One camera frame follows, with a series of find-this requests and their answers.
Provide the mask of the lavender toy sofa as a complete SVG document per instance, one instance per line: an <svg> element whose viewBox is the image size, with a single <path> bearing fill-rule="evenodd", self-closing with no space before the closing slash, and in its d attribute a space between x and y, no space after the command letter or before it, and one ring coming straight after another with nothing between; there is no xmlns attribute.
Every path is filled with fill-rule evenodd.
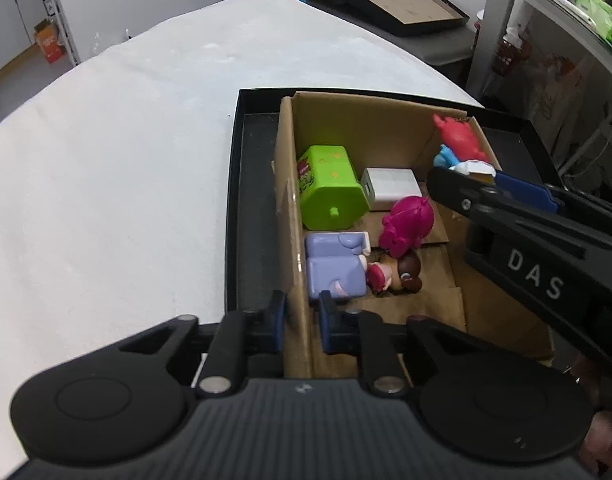
<svg viewBox="0 0 612 480"><path fill-rule="evenodd" d="M315 301L326 290L334 299L367 293L371 243L368 232L313 232L306 236L308 298Z"/></svg>

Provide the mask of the magenta dinosaur costume figurine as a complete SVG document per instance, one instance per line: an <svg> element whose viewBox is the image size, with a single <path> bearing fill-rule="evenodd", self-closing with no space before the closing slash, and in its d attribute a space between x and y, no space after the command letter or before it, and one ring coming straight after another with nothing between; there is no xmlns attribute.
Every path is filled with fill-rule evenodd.
<svg viewBox="0 0 612 480"><path fill-rule="evenodd" d="M401 258L408 250L417 249L432 231L434 211L425 196L407 196L391 207L382 219L379 247L393 258Z"/></svg>

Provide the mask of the green hexagonal toy block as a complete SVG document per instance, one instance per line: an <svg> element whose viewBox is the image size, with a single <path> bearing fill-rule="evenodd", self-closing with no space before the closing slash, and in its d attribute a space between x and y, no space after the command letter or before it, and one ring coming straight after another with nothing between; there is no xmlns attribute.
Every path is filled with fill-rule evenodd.
<svg viewBox="0 0 612 480"><path fill-rule="evenodd" d="M309 231L349 229L369 203L342 145L312 145L297 160L301 220Z"/></svg>

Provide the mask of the white cabinet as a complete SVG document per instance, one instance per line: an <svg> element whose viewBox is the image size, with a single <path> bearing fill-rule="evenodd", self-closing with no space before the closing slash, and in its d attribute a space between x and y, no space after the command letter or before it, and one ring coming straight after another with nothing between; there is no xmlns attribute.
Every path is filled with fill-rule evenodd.
<svg viewBox="0 0 612 480"><path fill-rule="evenodd" d="M42 0L0 0L0 70L35 43L35 26L45 18Z"/></svg>

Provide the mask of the red hat gold figurine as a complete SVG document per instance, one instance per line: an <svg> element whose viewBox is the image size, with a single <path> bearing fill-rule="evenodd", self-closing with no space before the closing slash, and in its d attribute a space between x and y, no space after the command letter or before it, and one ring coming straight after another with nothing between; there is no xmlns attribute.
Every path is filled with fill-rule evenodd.
<svg viewBox="0 0 612 480"><path fill-rule="evenodd" d="M433 115L433 122L441 139L433 165L492 184L496 168L490 164L470 124L437 114Z"/></svg>

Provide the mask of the black shallow tray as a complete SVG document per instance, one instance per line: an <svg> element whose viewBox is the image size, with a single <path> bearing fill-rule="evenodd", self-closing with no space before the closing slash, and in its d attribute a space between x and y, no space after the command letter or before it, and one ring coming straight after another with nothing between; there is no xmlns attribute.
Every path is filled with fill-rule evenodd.
<svg viewBox="0 0 612 480"><path fill-rule="evenodd" d="M259 310L280 290L274 158L281 101L297 88L242 89L234 111L225 217L225 308ZM481 124L502 168L534 183L561 186L562 179L531 122L476 104L385 91L323 89L464 110Z"/></svg>

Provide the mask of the grey chair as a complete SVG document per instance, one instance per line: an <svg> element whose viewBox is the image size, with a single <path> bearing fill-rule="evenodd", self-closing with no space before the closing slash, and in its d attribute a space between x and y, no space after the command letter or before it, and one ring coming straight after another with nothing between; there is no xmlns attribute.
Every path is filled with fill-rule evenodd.
<svg viewBox="0 0 612 480"><path fill-rule="evenodd" d="M315 8L373 32L434 67L468 61L472 57L474 33L466 25L410 37L398 37L368 21L359 12L331 0L305 0Z"/></svg>

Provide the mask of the orange cardboard box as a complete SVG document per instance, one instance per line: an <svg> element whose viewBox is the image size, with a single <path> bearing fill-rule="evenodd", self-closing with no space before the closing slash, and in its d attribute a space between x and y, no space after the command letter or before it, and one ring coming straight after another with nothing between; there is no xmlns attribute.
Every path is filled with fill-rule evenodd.
<svg viewBox="0 0 612 480"><path fill-rule="evenodd" d="M64 55L58 28L49 20L42 20L35 26L35 41L49 64L56 62Z"/></svg>

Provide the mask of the white power adapter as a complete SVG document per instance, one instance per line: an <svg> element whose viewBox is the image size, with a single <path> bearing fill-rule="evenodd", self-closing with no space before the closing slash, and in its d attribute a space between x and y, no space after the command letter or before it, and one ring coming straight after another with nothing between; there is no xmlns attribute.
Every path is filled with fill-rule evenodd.
<svg viewBox="0 0 612 480"><path fill-rule="evenodd" d="M402 198L422 196L411 169L365 168L360 183L371 211L389 210Z"/></svg>

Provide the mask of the brown hair doll figurine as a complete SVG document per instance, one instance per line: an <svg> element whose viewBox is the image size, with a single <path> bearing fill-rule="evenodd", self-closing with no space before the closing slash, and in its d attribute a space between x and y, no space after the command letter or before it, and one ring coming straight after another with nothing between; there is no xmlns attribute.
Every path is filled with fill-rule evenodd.
<svg viewBox="0 0 612 480"><path fill-rule="evenodd" d="M414 250L400 258L384 254L379 260L368 264L367 283L372 292L409 292L416 294L423 287L421 260Z"/></svg>

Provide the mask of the white table cloth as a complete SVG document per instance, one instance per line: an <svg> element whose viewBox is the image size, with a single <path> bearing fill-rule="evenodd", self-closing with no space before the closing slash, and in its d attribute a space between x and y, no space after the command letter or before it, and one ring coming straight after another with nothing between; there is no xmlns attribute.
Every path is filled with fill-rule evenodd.
<svg viewBox="0 0 612 480"><path fill-rule="evenodd" d="M56 79L0 122L0 479L9 406L48 367L179 314L225 311L233 114L247 88L470 96L298 0L225 0Z"/></svg>

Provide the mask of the green plastic bag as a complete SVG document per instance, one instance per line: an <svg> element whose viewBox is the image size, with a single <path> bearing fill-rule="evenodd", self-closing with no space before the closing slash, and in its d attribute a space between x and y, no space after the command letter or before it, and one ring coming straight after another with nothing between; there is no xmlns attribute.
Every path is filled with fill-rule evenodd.
<svg viewBox="0 0 612 480"><path fill-rule="evenodd" d="M593 21L596 32L612 45L612 6L603 0L576 0L575 5Z"/></svg>

